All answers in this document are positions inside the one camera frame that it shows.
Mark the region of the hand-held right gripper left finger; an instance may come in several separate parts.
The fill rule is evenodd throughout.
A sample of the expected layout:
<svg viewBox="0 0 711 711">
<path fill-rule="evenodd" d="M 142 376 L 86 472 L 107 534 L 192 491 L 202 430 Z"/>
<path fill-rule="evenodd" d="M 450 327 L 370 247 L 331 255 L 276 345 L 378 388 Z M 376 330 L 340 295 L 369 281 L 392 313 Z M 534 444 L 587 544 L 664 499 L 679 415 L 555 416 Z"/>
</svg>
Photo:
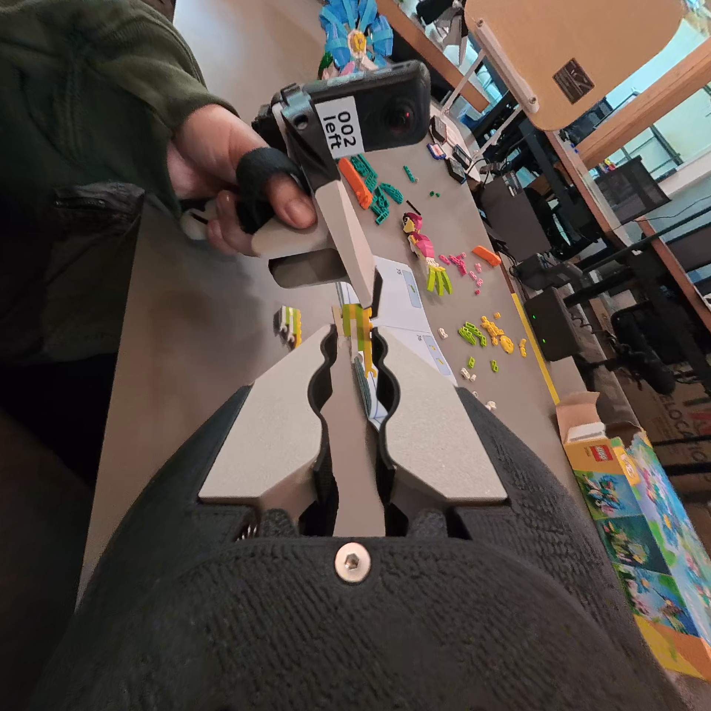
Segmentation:
<svg viewBox="0 0 711 711">
<path fill-rule="evenodd" d="M 333 392 L 336 357 L 336 327 L 324 326 L 253 382 L 202 484 L 200 501 L 260 512 L 304 513 L 313 503 L 338 508 L 321 412 Z"/>
</svg>

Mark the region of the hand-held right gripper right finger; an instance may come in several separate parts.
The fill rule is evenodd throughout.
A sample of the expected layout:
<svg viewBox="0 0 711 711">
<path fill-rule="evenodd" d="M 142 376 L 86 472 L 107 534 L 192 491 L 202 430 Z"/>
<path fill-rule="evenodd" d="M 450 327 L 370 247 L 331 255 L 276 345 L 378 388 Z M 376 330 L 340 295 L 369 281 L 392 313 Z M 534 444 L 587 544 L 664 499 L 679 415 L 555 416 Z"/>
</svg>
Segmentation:
<svg viewBox="0 0 711 711">
<path fill-rule="evenodd" d="M 469 395 L 392 329 L 373 330 L 378 431 L 376 483 L 387 514 L 498 505 L 508 495 L 461 400 Z"/>
</svg>

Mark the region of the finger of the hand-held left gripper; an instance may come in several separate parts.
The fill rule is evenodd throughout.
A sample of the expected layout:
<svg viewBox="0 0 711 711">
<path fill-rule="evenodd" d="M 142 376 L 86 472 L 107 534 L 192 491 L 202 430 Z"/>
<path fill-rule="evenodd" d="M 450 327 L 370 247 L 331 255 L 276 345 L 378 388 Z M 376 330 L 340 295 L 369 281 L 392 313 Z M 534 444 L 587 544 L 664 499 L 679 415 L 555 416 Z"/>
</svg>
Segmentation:
<svg viewBox="0 0 711 711">
<path fill-rule="evenodd" d="M 331 237 L 360 306 L 370 309 L 371 318 L 377 317 L 383 279 L 342 181 L 317 188 L 314 201 L 318 224 Z"/>
<path fill-rule="evenodd" d="M 253 235 L 253 253 L 267 260 L 272 277 L 284 289 L 349 281 L 336 246 L 320 223 L 293 230 L 271 218 Z"/>
</svg>

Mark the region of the lime yellow lego assembly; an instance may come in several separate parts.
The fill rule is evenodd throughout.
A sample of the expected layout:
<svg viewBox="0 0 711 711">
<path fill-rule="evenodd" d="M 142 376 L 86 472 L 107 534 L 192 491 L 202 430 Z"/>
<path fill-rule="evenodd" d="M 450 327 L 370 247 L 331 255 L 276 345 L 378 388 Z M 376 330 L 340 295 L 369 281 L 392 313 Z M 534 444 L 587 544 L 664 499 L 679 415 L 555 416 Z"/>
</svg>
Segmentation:
<svg viewBox="0 0 711 711">
<path fill-rule="evenodd" d="M 378 371 L 373 360 L 371 308 L 344 304 L 341 307 L 333 305 L 331 311 L 338 337 L 345 339 L 348 344 L 351 362 L 360 364 L 360 371 L 365 378 L 375 380 Z"/>
</svg>

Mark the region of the person's left forearm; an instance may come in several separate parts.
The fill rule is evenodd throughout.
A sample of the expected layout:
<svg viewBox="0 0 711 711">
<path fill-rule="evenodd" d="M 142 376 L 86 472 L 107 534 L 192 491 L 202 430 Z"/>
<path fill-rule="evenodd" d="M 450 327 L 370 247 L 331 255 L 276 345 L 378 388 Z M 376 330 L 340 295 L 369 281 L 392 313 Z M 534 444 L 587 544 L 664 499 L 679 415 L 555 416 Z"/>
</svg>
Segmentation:
<svg viewBox="0 0 711 711">
<path fill-rule="evenodd" d="M 56 191 L 126 183 L 174 215 L 168 143 L 209 104 L 185 40 L 142 1 L 1 2 L 1 204 L 40 215 Z"/>
</svg>

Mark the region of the pile of teal lego pieces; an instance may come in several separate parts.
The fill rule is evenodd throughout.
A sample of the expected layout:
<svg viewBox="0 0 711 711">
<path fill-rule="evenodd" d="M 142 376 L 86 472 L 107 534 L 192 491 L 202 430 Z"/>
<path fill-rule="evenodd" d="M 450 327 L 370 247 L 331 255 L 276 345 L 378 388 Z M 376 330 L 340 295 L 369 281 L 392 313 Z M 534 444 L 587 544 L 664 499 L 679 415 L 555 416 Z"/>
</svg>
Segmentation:
<svg viewBox="0 0 711 711">
<path fill-rule="evenodd" d="M 395 186 L 379 180 L 378 174 L 364 155 L 351 156 L 349 161 L 370 191 L 373 200 L 369 209 L 375 215 L 375 224 L 380 226 L 390 215 L 390 203 L 394 202 L 401 206 L 404 203 L 404 196 Z"/>
</svg>

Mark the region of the pink lego bird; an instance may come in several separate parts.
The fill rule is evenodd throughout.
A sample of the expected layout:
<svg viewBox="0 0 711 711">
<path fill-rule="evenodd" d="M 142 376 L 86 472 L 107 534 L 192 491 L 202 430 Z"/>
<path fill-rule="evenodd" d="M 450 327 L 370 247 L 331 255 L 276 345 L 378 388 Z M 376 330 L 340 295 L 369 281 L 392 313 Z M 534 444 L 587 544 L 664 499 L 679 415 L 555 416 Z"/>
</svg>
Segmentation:
<svg viewBox="0 0 711 711">
<path fill-rule="evenodd" d="M 422 233 L 422 216 L 414 212 L 405 212 L 402 223 L 411 251 L 424 265 L 427 291 L 439 297 L 445 294 L 451 295 L 452 284 L 449 275 L 434 258 L 434 247 L 430 238 Z"/>
</svg>

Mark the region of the scattered white lego pieces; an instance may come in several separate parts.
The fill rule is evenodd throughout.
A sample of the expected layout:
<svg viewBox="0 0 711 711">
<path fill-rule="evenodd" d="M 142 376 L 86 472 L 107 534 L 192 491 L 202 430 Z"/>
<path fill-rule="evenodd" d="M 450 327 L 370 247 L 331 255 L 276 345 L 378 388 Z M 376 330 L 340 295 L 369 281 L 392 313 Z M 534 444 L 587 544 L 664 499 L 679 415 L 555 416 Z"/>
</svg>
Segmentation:
<svg viewBox="0 0 711 711">
<path fill-rule="evenodd" d="M 438 332 L 439 335 L 440 335 L 440 339 L 444 340 L 444 339 L 447 339 L 447 338 L 448 338 L 448 334 L 446 333 L 446 331 L 445 331 L 443 328 L 438 328 L 438 329 L 437 329 L 437 332 Z M 469 382 L 470 384 L 472 384 L 472 385 L 474 384 L 474 381 L 475 381 L 475 379 L 476 379 L 476 375 L 475 375 L 474 371 L 472 370 L 472 368 L 473 368 L 473 366 L 474 366 L 474 362 L 475 362 L 474 359 L 473 359 L 473 358 L 470 358 L 470 359 L 468 360 L 468 368 L 462 367 L 462 368 L 460 368 L 460 370 L 459 370 L 460 376 L 461 376 L 462 378 L 464 378 L 466 381 L 468 381 L 468 382 Z M 486 408 L 487 410 L 489 410 L 490 412 L 496 410 L 496 404 L 495 404 L 495 402 L 492 401 L 492 400 L 489 400 L 488 402 L 484 403 L 484 406 L 485 406 L 485 408 Z"/>
</svg>

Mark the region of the blue lego flower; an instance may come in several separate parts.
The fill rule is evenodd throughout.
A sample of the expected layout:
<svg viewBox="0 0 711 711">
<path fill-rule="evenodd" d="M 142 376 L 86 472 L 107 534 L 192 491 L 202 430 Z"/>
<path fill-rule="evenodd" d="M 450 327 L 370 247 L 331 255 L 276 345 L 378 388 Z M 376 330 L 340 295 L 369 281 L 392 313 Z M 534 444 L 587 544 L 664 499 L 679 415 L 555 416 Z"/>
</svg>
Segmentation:
<svg viewBox="0 0 711 711">
<path fill-rule="evenodd" d="M 318 20 L 326 37 L 318 67 L 320 80 L 387 65 L 394 32 L 376 1 L 326 1 Z"/>
</svg>

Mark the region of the small white lime lego assembly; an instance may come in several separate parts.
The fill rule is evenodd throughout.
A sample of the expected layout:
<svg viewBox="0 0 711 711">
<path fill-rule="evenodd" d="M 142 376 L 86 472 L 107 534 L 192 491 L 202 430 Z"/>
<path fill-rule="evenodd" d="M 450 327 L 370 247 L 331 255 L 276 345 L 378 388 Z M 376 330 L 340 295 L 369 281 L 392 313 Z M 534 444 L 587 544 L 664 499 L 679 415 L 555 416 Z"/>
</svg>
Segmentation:
<svg viewBox="0 0 711 711">
<path fill-rule="evenodd" d="M 281 305 L 274 315 L 274 329 L 290 348 L 298 348 L 303 339 L 300 309 Z"/>
</svg>

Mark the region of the lego instruction booklet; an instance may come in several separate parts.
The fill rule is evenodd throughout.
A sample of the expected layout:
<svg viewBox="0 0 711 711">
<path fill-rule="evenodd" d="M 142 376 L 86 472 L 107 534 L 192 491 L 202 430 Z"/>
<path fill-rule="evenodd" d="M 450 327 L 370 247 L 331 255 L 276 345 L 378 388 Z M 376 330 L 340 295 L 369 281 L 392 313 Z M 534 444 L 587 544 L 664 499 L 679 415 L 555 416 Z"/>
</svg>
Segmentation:
<svg viewBox="0 0 711 711">
<path fill-rule="evenodd" d="M 413 271 L 404 263 L 383 257 L 377 257 L 375 263 L 383 279 L 383 287 L 378 316 L 370 317 L 373 327 L 383 326 L 391 330 L 406 347 L 455 385 L 454 374 L 431 331 Z M 336 291 L 340 307 L 344 304 L 359 304 L 348 282 L 337 282 Z M 366 418 L 379 430 L 387 408 L 377 397 L 378 377 L 375 380 L 367 379 L 360 371 L 359 363 L 351 364 Z"/>
</svg>

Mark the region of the pile of pink lego pieces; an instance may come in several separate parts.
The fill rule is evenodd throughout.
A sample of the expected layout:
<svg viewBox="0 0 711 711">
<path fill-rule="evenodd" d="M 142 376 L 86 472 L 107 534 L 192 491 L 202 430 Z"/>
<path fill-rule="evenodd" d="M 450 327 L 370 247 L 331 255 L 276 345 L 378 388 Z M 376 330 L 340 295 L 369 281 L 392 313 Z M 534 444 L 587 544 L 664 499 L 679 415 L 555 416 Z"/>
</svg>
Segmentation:
<svg viewBox="0 0 711 711">
<path fill-rule="evenodd" d="M 475 263 L 472 269 L 467 268 L 467 263 L 465 260 L 466 254 L 461 253 L 459 255 L 450 254 L 445 256 L 440 254 L 440 261 L 445 265 L 454 265 L 458 273 L 462 277 L 467 277 L 474 284 L 474 295 L 479 296 L 481 294 L 481 288 L 483 285 L 483 279 L 481 277 L 483 272 L 483 267 L 479 263 Z"/>
</svg>

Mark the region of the scattered lime green lego pieces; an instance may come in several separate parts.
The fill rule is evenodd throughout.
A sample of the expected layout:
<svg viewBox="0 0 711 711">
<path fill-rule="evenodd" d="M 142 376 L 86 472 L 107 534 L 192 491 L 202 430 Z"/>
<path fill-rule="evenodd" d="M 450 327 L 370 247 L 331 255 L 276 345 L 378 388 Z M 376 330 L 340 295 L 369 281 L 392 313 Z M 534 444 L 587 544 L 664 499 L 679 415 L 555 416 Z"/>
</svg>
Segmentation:
<svg viewBox="0 0 711 711">
<path fill-rule="evenodd" d="M 474 324 L 465 322 L 462 327 L 458 330 L 458 334 L 470 345 L 478 346 L 479 348 L 485 348 L 488 345 L 498 346 L 499 338 L 497 336 L 485 336 L 482 331 L 478 329 Z M 470 356 L 467 362 L 467 369 L 471 371 L 475 366 L 475 358 Z M 499 372 L 498 361 L 493 359 L 490 361 L 491 370 L 494 373 Z"/>
</svg>

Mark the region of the pile of yellow lego pieces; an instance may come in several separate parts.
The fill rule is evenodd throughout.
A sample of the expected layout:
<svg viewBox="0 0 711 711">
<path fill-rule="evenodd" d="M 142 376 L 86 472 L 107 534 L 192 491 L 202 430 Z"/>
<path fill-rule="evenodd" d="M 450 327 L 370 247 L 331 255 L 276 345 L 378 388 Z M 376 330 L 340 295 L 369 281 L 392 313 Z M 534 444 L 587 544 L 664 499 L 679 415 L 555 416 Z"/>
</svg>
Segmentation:
<svg viewBox="0 0 711 711">
<path fill-rule="evenodd" d="M 500 348 L 505 354 L 518 353 L 520 357 L 527 358 L 528 339 L 525 337 L 512 338 L 507 335 L 498 324 L 500 316 L 499 313 L 495 313 L 493 319 L 481 316 L 481 328 L 488 333 L 492 345 Z"/>
</svg>

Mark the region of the colourful lego box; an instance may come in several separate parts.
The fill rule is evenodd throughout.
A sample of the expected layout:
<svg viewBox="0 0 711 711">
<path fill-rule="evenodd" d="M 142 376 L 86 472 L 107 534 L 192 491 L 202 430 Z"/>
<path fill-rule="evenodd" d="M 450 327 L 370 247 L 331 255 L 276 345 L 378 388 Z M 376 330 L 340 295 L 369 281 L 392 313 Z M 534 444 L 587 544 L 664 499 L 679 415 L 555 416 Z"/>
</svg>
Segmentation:
<svg viewBox="0 0 711 711">
<path fill-rule="evenodd" d="M 654 656 L 709 682 L 709 556 L 645 431 L 604 424 L 598 397 L 575 393 L 556 405 L 574 477 Z"/>
</svg>

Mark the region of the person's left hand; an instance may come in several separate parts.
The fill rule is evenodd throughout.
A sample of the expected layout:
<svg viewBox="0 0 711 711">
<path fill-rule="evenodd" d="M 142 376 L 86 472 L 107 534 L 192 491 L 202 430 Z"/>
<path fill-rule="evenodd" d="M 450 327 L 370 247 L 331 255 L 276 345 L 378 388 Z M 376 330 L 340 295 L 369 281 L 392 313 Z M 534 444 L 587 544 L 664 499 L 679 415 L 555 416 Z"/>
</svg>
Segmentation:
<svg viewBox="0 0 711 711">
<path fill-rule="evenodd" d="M 251 126 L 218 104 L 193 111 L 168 143 L 166 164 L 176 197 L 216 200 L 207 241 L 225 255 L 254 255 L 252 237 L 237 219 L 236 169 L 244 155 L 266 146 Z"/>
</svg>

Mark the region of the yellow tape strip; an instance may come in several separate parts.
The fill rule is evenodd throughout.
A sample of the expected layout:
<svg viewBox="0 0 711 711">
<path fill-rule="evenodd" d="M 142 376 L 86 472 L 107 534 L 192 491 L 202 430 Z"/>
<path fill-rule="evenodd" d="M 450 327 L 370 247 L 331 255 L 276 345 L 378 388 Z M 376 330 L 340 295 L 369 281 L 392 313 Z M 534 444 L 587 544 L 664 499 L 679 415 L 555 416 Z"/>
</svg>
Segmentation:
<svg viewBox="0 0 711 711">
<path fill-rule="evenodd" d="M 542 352 L 541 352 L 540 347 L 538 345 L 538 341 L 533 333 L 533 329 L 530 324 L 529 318 L 525 312 L 525 309 L 523 307 L 523 304 L 522 304 L 518 294 L 513 292 L 511 294 L 511 297 L 512 297 L 513 303 L 516 307 L 516 310 L 518 312 L 518 315 L 520 317 L 520 320 L 522 322 L 522 325 L 525 329 L 529 347 L 530 347 L 531 351 L 533 352 L 533 355 L 535 356 L 536 361 L 538 362 L 538 367 L 539 367 L 540 372 L 543 376 L 543 379 L 544 379 L 547 389 L 550 393 L 550 396 L 553 400 L 553 404 L 555 406 L 557 406 L 560 403 L 560 396 L 558 395 L 557 389 L 556 389 L 553 379 L 550 375 L 550 371 L 547 367 L 547 362 L 543 358 Z"/>
</svg>

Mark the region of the black mini computer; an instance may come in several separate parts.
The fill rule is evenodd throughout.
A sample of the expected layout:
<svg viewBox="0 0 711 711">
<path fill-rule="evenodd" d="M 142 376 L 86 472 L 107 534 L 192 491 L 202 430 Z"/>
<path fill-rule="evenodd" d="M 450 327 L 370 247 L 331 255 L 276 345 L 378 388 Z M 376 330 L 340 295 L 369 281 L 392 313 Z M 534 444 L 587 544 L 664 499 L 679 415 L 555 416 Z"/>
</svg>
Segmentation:
<svg viewBox="0 0 711 711">
<path fill-rule="evenodd" d="M 483 187 L 481 209 L 495 237 L 505 243 L 517 262 L 551 249 L 528 196 L 512 189 L 502 176 Z"/>
</svg>

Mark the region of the black box with green lights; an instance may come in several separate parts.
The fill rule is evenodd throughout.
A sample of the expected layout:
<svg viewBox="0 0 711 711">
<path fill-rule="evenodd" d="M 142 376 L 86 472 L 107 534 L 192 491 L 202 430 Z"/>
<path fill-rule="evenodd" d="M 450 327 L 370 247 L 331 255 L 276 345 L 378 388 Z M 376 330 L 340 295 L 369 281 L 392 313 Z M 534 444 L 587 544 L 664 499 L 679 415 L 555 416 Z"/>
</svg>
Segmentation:
<svg viewBox="0 0 711 711">
<path fill-rule="evenodd" d="M 545 360 L 556 362 L 582 353 L 582 342 L 563 297 L 551 286 L 523 305 Z"/>
</svg>

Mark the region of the black power adapter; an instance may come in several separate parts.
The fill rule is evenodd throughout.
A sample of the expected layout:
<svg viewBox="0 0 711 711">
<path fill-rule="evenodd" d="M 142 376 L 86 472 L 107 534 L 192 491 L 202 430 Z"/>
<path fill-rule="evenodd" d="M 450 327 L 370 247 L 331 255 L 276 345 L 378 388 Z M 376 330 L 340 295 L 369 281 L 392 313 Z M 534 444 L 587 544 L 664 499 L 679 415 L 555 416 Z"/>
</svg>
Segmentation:
<svg viewBox="0 0 711 711">
<path fill-rule="evenodd" d="M 569 262 L 552 262 L 541 253 L 513 265 L 511 275 L 523 286 L 536 291 L 580 284 L 584 277 L 582 270 L 576 265 Z"/>
</svg>

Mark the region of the brown cardboard box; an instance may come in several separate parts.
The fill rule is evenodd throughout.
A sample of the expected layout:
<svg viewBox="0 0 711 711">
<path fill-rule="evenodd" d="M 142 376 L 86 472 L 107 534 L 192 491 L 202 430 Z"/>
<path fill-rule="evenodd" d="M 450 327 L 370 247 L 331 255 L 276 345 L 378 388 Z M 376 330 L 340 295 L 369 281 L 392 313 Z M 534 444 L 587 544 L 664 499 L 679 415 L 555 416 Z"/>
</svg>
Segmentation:
<svg viewBox="0 0 711 711">
<path fill-rule="evenodd" d="M 647 383 L 618 377 L 667 475 L 710 475 L 710 396 L 701 383 L 660 395 Z"/>
</svg>

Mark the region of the dark grey clothing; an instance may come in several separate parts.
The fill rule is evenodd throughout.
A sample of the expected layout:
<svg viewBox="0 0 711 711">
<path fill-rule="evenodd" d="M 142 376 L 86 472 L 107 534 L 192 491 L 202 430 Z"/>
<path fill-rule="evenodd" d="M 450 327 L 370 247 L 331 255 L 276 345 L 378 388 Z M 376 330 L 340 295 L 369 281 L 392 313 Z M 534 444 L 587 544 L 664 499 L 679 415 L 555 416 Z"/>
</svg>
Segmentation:
<svg viewBox="0 0 711 711">
<path fill-rule="evenodd" d="M 130 183 L 1 201 L 1 364 L 117 353 L 146 192 Z"/>
</svg>

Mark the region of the black mesh basket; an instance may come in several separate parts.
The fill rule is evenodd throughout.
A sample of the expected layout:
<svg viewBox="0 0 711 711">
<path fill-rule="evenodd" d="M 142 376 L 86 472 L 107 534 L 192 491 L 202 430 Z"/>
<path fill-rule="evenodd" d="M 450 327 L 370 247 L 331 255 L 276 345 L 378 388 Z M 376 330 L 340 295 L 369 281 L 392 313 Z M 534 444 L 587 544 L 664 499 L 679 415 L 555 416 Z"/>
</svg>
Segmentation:
<svg viewBox="0 0 711 711">
<path fill-rule="evenodd" d="M 594 182 L 622 225 L 671 202 L 640 156 L 601 174 Z"/>
</svg>

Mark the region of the wooden chair with white frame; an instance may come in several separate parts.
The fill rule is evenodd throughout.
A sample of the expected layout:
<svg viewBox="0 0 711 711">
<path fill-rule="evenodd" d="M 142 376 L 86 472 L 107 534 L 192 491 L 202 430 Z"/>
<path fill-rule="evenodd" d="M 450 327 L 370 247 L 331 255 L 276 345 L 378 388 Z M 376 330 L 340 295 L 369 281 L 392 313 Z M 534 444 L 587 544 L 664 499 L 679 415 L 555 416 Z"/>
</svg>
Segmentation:
<svg viewBox="0 0 711 711">
<path fill-rule="evenodd" d="M 684 1 L 467 1 L 465 20 L 530 121 L 558 131 L 658 55 Z"/>
</svg>

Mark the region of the wooden desk with black frame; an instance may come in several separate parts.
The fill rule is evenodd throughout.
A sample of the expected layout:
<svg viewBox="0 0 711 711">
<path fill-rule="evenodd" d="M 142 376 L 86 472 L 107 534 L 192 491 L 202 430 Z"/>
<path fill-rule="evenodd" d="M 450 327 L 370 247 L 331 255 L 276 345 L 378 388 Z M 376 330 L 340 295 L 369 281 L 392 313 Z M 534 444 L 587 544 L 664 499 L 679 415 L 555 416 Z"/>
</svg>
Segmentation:
<svg viewBox="0 0 711 711">
<path fill-rule="evenodd" d="M 555 181 L 560 176 L 572 182 L 613 252 L 630 246 L 631 239 L 596 186 L 590 169 L 709 83 L 710 41 L 706 40 L 643 93 L 609 116 L 577 149 L 563 141 L 559 131 L 544 133 L 558 159 L 552 164 L 553 172 L 546 175 L 549 187 L 557 190 Z"/>
</svg>

